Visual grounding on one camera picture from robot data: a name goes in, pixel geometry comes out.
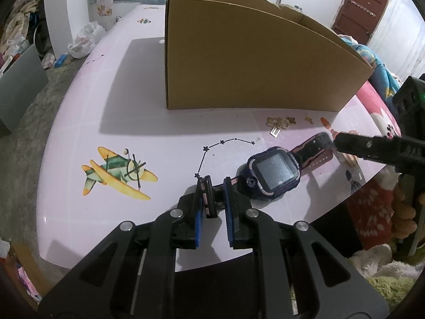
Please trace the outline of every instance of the hand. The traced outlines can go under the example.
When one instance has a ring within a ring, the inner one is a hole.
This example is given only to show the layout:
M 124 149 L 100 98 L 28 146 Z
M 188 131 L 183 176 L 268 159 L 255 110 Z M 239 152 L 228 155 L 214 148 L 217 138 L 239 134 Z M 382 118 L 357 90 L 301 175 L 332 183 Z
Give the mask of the hand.
M 406 238 L 416 231 L 417 225 L 413 221 L 416 210 L 409 204 L 404 202 L 405 194 L 400 187 L 400 183 L 396 184 L 393 189 L 393 215 L 392 215 L 392 233 L 396 238 Z M 420 204 L 425 205 L 425 193 L 421 193 L 418 197 Z

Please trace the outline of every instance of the black watch strap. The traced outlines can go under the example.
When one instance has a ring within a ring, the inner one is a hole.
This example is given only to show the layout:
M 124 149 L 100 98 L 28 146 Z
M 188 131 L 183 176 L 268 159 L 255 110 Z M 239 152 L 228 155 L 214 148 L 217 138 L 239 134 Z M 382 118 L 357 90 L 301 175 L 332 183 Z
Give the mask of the black watch strap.
M 322 132 L 295 147 L 291 153 L 303 173 L 312 171 L 333 157 L 333 141 L 328 133 Z

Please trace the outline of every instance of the airplane sticker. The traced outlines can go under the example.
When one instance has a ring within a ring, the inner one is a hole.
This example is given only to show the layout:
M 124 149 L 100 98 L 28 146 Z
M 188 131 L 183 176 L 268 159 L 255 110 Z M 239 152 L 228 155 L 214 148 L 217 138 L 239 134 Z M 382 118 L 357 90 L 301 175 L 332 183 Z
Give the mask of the airplane sticker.
M 140 191 L 140 181 L 157 182 L 158 177 L 153 172 L 145 169 L 146 162 L 136 161 L 134 153 L 133 159 L 131 159 L 128 149 L 124 151 L 128 158 L 124 158 L 102 146 L 99 146 L 97 150 L 106 163 L 98 165 L 91 159 L 91 167 L 88 165 L 81 166 L 87 177 L 82 195 L 86 196 L 90 193 L 96 182 L 99 182 L 103 185 L 109 185 L 132 198 L 150 200 L 149 196 Z M 131 181 L 137 181 L 139 190 L 127 184 Z

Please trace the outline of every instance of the wooden door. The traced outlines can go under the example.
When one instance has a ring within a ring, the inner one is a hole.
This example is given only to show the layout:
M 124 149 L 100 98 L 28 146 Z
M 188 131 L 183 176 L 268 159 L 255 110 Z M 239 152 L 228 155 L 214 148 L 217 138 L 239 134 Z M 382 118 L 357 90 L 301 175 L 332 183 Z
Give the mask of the wooden door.
M 367 44 L 388 0 L 345 0 L 332 29 Z

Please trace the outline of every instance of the floor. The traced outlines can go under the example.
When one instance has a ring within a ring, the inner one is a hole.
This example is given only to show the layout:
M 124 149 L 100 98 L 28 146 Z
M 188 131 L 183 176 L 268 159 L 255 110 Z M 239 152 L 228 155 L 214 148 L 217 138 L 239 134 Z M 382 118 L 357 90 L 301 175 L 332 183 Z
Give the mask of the floor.
M 38 254 L 37 184 L 44 148 L 54 118 L 84 59 L 47 70 L 49 83 L 27 109 L 17 130 L 0 139 L 0 236 L 25 243 L 52 285 L 67 269 L 51 264 Z

